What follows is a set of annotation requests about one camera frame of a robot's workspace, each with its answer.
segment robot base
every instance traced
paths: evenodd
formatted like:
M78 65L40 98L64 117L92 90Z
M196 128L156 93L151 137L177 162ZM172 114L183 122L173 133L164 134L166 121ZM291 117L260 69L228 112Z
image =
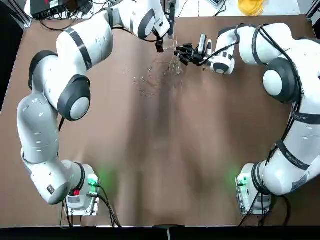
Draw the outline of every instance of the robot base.
M85 179L79 195L66 197L69 215L96 216L98 214L99 198L87 196L87 193L99 193L99 188L90 186L92 183L100 184L100 180L89 165L82 165L85 171Z
M235 178L235 185L236 185L236 197L240 209L241 215L244 217L250 210L251 205L258 193L258 191L252 187L250 184L245 184L240 182L240 178L242 175L240 174L238 177ZM269 212L271 205L271 195L263 195L263 211L264 214ZM262 215L262 204L261 204L261 193L259 193L253 207L249 213L250 215Z

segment green led light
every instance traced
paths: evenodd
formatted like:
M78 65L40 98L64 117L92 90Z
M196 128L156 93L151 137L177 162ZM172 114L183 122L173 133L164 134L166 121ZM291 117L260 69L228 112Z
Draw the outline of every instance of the green led light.
M89 174L88 184L97 184L97 183L98 183L98 177L95 174Z

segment black joint ring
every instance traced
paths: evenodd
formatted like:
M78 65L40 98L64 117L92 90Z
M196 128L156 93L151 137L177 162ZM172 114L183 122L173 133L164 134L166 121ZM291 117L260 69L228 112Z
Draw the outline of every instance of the black joint ring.
M81 169L81 178L80 178L80 181L78 183L78 185L75 187L75 189L73 189L73 191L75 190L81 190L82 187L84 186L84 183L85 183L85 176L86 176L86 172L85 172L85 169L84 169L84 166L82 166L81 163L78 163L78 162L74 162L75 164L77 164L80 169Z

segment black device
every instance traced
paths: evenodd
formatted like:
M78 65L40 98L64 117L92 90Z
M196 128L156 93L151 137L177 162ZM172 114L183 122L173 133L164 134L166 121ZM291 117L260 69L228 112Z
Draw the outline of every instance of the black device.
M207 2L213 4L214 6L218 6L222 0L206 0Z
M46 19L66 11L65 0L31 0L30 13L34 19Z

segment black cable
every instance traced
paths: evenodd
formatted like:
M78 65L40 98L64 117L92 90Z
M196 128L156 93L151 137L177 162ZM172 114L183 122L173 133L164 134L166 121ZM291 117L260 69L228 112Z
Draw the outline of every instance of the black cable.
M119 227L119 228L122 228L122 226L120 225L120 223L117 221L117 219L116 219L116 217L115 217L115 214L114 214L114 212L112 211L112 209L111 209L111 206L108 204L108 202L104 199L104 197L103 196L101 196L100 194L97 194L96 195L99 199L101 199L103 202L104 202L104 204L107 206L107 208L109 209L109 212L111 213L111 215L112 215L112 218L114 219L114 221L115 221L115 224Z
M200 10L199 10L199 7L200 7L200 0L198 0L198 17L200 17Z
M285 196L281 196L281 197L284 199L285 204L286 204L286 211L287 212L286 212L285 220L284 220L284 222L282 224L283 227L286 227L286 226L288 226L289 220L291 218L291 204L290 204L289 200Z
M261 208L262 208L262 219L265 218L265 209L264 209L264 193L261 192Z
M254 207L254 204L255 204L255 202L256 202L256 200L257 200L257 198L258 198L259 193L260 193L260 192L258 192L258 193L256 194L256 196L255 196L255 198L254 198L254 200L253 200L253 203L251 204L251 207L250 207L249 211L246 213L246 215L244 216L244 218L242 218L242 221L239 223L238 227L241 227L241 225L245 222L246 218L249 216L249 214L250 214L252 208Z
M181 9L181 11L180 11L180 14L178 15L178 18L179 18L180 15L182 14L182 12L183 12L183 10L184 10L185 5L187 4L187 2L189 2L189 0L186 0L185 3L183 4L182 9Z
M63 32L64 30L70 28L70 27L76 22L77 17L78 17L78 15L75 17L75 19L72 21L71 24L69 24L68 26L63 27L63 28L53 28L53 27L49 27L49 26L47 26L47 25L44 24L44 22L43 22L42 19L40 19L40 24L41 24L42 26L44 26L46 29L49 29L49 30L51 30L51 31L60 31L60 32Z
M218 55L219 53L221 53L221 52L227 50L228 48L230 48L230 47L232 47L232 46L235 46L235 45L237 45L237 44L239 44L238 41L235 42L235 43L233 43L233 44L230 44L230 45L228 45L228 46L225 46L225 47L219 49L218 51L216 51L216 52L214 52L213 54L211 54L206 60L203 60L202 62L200 62L198 66L202 66L202 65L206 64L206 63L208 62L208 60L211 59L212 57Z
M66 120L66 119L65 119L64 117L61 118L61 121L60 121L60 124L59 124L59 133L60 133L60 131L61 131L61 128L62 128L65 120Z
M223 0L223 4L222 4L220 10L219 10L215 15L213 15L213 17L216 17L216 16L218 16L220 13L223 13L223 12L227 11L226 1L227 1L227 0Z
M110 204L110 202L109 202L109 199L108 199L108 196L107 196L107 193L106 193L105 189L104 189L101 185L99 185L99 188L102 189L103 194L104 194L104 196L105 196L105 200L106 200L106 202L108 203L108 205L109 205L110 208L111 208L111 204ZM110 210L109 210L109 213L110 213L110 221L111 221L112 227L114 228L114 227L115 227L115 221L113 220L113 216L112 216Z

